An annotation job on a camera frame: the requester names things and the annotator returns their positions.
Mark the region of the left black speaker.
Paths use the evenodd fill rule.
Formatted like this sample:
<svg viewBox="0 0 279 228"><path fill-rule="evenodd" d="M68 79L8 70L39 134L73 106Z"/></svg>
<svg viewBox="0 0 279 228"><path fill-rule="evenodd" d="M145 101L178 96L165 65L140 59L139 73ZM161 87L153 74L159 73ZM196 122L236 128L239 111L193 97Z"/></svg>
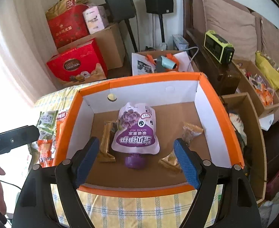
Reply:
<svg viewBox="0 0 279 228"><path fill-rule="evenodd" d="M136 16L133 0L105 0L113 22L120 22Z"/></svg>

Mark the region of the green portable radio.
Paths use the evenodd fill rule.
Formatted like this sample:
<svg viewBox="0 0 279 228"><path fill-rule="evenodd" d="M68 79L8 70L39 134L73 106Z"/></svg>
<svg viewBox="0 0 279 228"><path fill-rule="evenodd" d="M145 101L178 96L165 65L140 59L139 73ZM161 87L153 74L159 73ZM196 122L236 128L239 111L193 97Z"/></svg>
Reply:
<svg viewBox="0 0 279 228"><path fill-rule="evenodd" d="M229 65L235 52L234 46L213 30L205 33L204 48L222 65Z"/></svg>

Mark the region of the cardboard tray with snacks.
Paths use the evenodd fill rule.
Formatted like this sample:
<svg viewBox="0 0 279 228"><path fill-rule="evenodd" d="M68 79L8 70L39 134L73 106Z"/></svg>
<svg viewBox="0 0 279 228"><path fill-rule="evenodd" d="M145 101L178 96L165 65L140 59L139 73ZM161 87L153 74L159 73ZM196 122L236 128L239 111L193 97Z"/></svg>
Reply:
<svg viewBox="0 0 279 228"><path fill-rule="evenodd" d="M279 109L279 97L262 72L251 61L233 60L241 75L238 89L247 92L259 118L275 113Z"/></svg>

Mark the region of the brown cookie packet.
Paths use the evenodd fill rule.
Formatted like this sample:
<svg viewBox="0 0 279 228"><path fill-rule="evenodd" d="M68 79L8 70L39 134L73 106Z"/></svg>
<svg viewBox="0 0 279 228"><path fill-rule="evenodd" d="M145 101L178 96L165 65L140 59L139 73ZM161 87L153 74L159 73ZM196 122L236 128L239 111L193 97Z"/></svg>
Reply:
<svg viewBox="0 0 279 228"><path fill-rule="evenodd" d="M190 146L192 140L203 133L203 129L199 126L193 125L191 123L183 123L182 140Z"/></svg>

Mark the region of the yellow plastic bag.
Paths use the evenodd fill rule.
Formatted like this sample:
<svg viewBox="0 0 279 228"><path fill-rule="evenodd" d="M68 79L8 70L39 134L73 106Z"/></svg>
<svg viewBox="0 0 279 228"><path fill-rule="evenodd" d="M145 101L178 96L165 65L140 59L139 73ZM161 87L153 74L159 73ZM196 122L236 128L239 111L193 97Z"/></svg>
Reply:
<svg viewBox="0 0 279 228"><path fill-rule="evenodd" d="M255 53L255 63L272 88L275 90L279 89L279 72L271 65L269 59L261 51Z"/></svg>

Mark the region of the brown sofa cushion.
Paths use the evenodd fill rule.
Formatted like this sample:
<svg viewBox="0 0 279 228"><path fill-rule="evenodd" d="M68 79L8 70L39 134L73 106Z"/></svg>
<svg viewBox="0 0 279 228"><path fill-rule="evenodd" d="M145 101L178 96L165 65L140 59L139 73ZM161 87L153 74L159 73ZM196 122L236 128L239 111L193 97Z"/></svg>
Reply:
<svg viewBox="0 0 279 228"><path fill-rule="evenodd" d="M228 0L192 0L192 16L194 29L213 30L234 46L234 59L255 60L255 17L244 6Z"/></svg>

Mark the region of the red chocolate gift bag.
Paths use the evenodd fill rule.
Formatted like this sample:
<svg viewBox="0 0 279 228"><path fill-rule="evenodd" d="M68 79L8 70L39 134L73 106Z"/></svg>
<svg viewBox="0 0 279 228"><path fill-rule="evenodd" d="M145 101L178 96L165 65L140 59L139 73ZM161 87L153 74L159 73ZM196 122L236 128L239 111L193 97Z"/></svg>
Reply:
<svg viewBox="0 0 279 228"><path fill-rule="evenodd" d="M104 80L108 75L94 39L53 56L46 65L65 88Z"/></svg>

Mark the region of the purple jelly pouch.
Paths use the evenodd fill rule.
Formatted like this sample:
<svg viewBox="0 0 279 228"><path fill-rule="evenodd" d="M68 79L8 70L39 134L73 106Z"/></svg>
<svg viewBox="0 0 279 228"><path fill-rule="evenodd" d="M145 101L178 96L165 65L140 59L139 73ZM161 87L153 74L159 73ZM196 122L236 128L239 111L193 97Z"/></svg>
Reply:
<svg viewBox="0 0 279 228"><path fill-rule="evenodd" d="M146 166L144 155L156 155L160 152L156 125L155 110L144 103L128 102L119 110L117 131L111 148L127 154L126 167L143 169Z"/></svg>

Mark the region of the golden candy packet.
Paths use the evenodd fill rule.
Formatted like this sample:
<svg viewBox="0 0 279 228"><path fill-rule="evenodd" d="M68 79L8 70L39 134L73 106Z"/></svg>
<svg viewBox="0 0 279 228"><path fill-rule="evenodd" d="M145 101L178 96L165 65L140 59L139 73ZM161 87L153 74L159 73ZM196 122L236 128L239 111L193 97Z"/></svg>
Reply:
<svg viewBox="0 0 279 228"><path fill-rule="evenodd" d="M166 157L159 159L158 163L169 170L176 172L182 171L174 150L172 150Z"/></svg>

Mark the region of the orange snack packet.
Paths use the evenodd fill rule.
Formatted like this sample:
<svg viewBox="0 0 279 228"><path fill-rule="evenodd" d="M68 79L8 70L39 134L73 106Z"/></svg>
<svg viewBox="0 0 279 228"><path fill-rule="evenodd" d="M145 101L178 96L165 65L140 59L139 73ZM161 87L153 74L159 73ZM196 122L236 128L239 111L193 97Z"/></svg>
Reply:
<svg viewBox="0 0 279 228"><path fill-rule="evenodd" d="M37 141L38 152L40 154L38 162L43 168L53 165L53 142L53 139L39 139Z"/></svg>

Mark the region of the tall cardboard box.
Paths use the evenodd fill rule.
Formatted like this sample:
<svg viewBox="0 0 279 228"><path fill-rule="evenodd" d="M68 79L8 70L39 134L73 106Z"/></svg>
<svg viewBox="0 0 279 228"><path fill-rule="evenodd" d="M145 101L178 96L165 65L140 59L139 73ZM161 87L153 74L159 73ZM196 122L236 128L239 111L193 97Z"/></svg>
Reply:
<svg viewBox="0 0 279 228"><path fill-rule="evenodd" d="M249 171L249 182L257 204L265 199L267 184L267 157L264 137L257 112L248 93L223 95L227 111L240 116L247 136L244 161Z"/></svg>

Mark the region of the white curtain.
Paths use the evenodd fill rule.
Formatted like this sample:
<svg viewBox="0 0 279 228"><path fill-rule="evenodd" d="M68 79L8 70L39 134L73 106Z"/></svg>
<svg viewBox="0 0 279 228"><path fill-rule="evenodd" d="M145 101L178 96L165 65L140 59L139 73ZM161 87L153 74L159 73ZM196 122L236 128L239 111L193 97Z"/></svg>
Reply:
<svg viewBox="0 0 279 228"><path fill-rule="evenodd" d="M47 61L57 48L45 12L57 0L0 0L0 58L27 99L61 88Z"/></svg>

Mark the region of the green seaweed snack pack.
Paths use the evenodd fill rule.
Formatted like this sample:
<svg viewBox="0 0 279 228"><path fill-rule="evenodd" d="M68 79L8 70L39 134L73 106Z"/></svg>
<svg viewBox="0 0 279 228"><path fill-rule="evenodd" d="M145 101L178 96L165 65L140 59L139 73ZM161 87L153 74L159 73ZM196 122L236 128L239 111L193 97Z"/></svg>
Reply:
<svg viewBox="0 0 279 228"><path fill-rule="evenodd" d="M39 139L53 139L53 157L55 158L56 153L56 118L58 116L58 110L55 111L46 111L46 112L40 112L40 117L38 119L36 127L38 128L40 132ZM37 141L32 142L31 144L28 144L28 149L30 152L30 155L32 156L30 167L32 167L35 164L39 164L39 152L38 152L38 144Z"/></svg>

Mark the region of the yellow checkered tablecloth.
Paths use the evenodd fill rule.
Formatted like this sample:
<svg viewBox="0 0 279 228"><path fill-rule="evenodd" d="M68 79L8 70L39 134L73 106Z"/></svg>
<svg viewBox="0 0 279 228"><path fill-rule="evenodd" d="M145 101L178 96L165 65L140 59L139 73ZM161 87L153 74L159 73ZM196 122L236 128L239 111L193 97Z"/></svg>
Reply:
<svg viewBox="0 0 279 228"><path fill-rule="evenodd" d="M34 104L35 111L68 110L79 89L90 86L82 84L65 88L41 98ZM106 197L77 191L85 211L95 227L179 227L192 201L196 190L153 198ZM60 224L68 226L56 185L51 185L51 193ZM205 227L211 226L216 218L222 185L217 185L212 207Z"/></svg>

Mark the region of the golden wafer bar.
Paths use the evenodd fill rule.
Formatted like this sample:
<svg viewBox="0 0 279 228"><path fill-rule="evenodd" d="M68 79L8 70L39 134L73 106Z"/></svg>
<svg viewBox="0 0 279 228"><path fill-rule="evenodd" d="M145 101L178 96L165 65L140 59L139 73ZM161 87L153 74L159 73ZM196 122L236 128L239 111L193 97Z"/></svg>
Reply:
<svg viewBox="0 0 279 228"><path fill-rule="evenodd" d="M99 146L99 153L97 155L97 159L101 163L112 163L116 162L116 159L113 155L109 153L109 148L111 145L111 135L115 134L117 131L117 122L114 121L106 121L104 128L103 128L103 133L102 133L102 138Z"/></svg>

